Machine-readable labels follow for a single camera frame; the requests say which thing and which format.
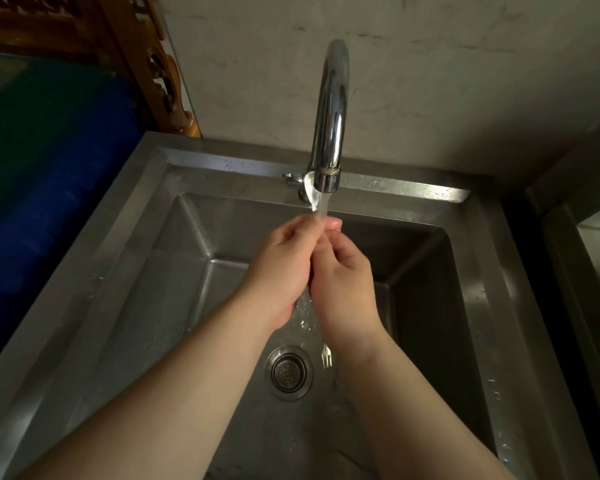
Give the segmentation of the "person's left hand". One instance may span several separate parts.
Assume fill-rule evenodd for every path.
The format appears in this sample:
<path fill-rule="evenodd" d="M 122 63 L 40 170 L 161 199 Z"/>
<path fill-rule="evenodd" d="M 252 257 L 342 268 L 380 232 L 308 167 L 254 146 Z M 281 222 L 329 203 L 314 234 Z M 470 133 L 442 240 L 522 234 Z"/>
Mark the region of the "person's left hand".
<path fill-rule="evenodd" d="M 272 331 L 289 320 L 294 303 L 306 288 L 318 242 L 291 240 L 293 219 L 266 236 L 237 293 Z"/>

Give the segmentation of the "person's right hand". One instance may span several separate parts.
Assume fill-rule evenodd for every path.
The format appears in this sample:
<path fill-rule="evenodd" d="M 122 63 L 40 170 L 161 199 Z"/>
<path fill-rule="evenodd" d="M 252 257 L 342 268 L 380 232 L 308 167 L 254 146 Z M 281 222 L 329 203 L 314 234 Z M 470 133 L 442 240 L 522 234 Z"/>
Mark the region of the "person's right hand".
<path fill-rule="evenodd" d="M 346 234 L 327 228 L 312 252 L 310 295 L 329 347 L 375 347 L 387 339 L 376 304 L 371 265 Z"/>

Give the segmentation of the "person's right forearm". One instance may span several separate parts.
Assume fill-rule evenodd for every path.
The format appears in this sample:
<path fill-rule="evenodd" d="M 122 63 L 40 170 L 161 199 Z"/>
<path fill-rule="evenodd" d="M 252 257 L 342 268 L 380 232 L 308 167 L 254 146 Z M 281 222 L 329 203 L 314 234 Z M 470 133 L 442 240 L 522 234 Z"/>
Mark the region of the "person's right forearm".
<path fill-rule="evenodd" d="M 321 320 L 381 478 L 515 480 L 379 322 Z"/>

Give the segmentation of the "person's left forearm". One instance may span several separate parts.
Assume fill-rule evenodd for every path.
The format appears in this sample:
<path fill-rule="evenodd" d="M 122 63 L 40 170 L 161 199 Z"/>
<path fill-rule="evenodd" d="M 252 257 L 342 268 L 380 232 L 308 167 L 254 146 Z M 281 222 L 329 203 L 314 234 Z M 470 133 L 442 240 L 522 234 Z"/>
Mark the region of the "person's left forearm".
<path fill-rule="evenodd" d="M 18 480 L 201 480 L 295 300 L 235 292 Z"/>

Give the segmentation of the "chrome curved faucet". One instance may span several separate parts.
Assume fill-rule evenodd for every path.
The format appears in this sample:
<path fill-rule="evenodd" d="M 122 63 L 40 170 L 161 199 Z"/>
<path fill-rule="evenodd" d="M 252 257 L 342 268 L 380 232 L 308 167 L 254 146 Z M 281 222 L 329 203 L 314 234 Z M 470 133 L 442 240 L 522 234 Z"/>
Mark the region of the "chrome curved faucet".
<path fill-rule="evenodd" d="M 283 175 L 286 186 L 298 190 L 301 201 L 317 210 L 319 196 L 337 192 L 349 100 L 349 49 L 343 39 L 327 48 L 320 80 L 312 152 L 306 172 Z"/>

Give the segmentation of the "stainless steel sink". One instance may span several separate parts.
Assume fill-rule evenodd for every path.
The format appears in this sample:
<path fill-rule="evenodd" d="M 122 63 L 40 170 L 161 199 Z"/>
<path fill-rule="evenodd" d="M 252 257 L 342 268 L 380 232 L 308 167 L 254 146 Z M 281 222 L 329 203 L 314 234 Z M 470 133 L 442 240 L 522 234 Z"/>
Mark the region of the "stainless steel sink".
<path fill-rule="evenodd" d="M 303 152 L 148 133 L 0 354 L 0 480 L 11 480 L 176 346 L 273 228 L 310 208 Z M 368 257 L 390 336 L 512 474 L 599 480 L 487 179 L 353 160 L 328 204 Z M 265 383 L 281 346 L 314 379 Z M 307 292 L 264 348 L 206 478 L 378 478 Z"/>

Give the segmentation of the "round metal drain strainer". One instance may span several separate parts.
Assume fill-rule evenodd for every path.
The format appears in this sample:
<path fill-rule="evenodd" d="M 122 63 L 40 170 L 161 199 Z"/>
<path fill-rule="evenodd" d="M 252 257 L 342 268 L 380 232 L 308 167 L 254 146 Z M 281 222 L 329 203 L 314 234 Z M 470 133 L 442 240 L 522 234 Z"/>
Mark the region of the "round metal drain strainer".
<path fill-rule="evenodd" d="M 273 396 L 282 402 L 296 402 L 307 395 L 313 385 L 312 360 L 300 346 L 278 347 L 266 359 L 264 378 Z"/>

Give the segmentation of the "carved wooden furniture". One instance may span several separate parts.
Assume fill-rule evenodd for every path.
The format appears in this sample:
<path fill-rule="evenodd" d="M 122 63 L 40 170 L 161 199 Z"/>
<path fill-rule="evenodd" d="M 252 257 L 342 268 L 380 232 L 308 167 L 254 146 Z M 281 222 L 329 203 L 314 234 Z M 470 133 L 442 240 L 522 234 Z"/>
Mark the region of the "carved wooden furniture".
<path fill-rule="evenodd" d="M 143 121 L 201 137 L 152 0 L 0 0 L 0 53 L 97 64 L 125 78 Z"/>

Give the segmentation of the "stainless steel counter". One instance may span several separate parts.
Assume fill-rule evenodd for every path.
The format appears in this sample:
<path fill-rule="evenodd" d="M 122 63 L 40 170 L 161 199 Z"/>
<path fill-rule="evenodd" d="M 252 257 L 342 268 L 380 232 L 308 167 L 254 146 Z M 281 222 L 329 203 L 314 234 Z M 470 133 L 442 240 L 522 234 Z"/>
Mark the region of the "stainless steel counter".
<path fill-rule="evenodd" d="M 600 412 L 600 125 L 527 193 Z"/>

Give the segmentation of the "blue green tarp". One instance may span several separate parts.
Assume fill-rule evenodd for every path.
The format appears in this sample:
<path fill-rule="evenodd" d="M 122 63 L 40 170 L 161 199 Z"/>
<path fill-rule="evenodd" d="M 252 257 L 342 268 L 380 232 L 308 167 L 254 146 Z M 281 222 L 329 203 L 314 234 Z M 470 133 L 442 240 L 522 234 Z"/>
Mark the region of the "blue green tarp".
<path fill-rule="evenodd" d="M 0 55 L 0 354 L 142 137 L 127 81 Z"/>

